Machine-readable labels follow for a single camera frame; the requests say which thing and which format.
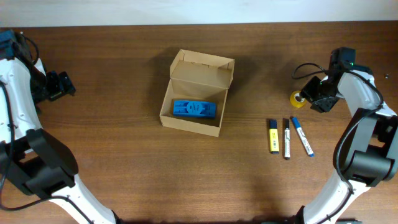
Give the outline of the yellow adhesive tape roll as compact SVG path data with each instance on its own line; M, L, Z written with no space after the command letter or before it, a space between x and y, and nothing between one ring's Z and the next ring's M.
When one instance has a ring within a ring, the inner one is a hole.
M300 90L292 92L289 100L291 105L294 106L295 108L302 108L307 103L306 99L301 96Z

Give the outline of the blue cap whiteboard marker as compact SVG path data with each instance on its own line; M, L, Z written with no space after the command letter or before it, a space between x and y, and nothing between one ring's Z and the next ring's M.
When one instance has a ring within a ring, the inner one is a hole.
M296 131L298 133L298 136L299 136L299 138L300 138L300 140L301 140L301 142L302 142L302 144L303 144L303 146L305 148L305 151L306 151L307 155L309 157L313 157L314 156L314 152L313 152L313 150L312 150L312 148L311 148L311 146L309 144L309 141L308 141L308 139L307 139L307 137L306 137L306 135L305 135L305 133L304 133L299 121L298 121L298 119L296 117L292 117L292 122L293 122L293 125L294 125L294 127L295 127L295 129L296 129Z

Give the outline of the black cap whiteboard marker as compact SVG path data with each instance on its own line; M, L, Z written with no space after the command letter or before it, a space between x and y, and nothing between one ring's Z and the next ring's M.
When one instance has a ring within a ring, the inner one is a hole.
M287 118L283 119L284 123L284 159L290 159L290 125Z

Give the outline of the yellow highlighter black cap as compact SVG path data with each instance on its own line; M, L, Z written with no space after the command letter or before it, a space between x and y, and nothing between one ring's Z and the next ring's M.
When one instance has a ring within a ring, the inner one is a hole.
M275 119L269 120L269 137L270 137L270 153L279 153L279 139L277 132L277 121Z

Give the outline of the blue plastic tape dispenser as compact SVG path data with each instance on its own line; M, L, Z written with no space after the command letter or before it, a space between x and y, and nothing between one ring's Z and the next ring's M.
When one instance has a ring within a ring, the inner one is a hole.
M215 119L217 105L207 101L175 100L172 114L189 118Z

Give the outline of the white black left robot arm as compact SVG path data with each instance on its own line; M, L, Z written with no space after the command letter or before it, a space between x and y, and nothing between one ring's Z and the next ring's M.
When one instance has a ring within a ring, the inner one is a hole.
M74 95L66 72L48 72L35 42L12 29L1 31L1 183L9 181L25 195L38 200L16 212L49 201L63 208L78 223L122 223L84 185L71 150L45 131L37 104Z

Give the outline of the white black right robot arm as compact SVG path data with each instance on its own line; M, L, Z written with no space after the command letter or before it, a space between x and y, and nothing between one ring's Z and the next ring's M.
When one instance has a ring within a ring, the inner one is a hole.
M319 113L329 112L342 99L352 116L335 147L331 177L292 223L338 223L361 194L397 173L397 114L376 88L373 71L358 65L355 55L348 47L333 50L328 68L309 73L308 83L290 96L294 107L310 103ZM318 78L318 73L325 77Z

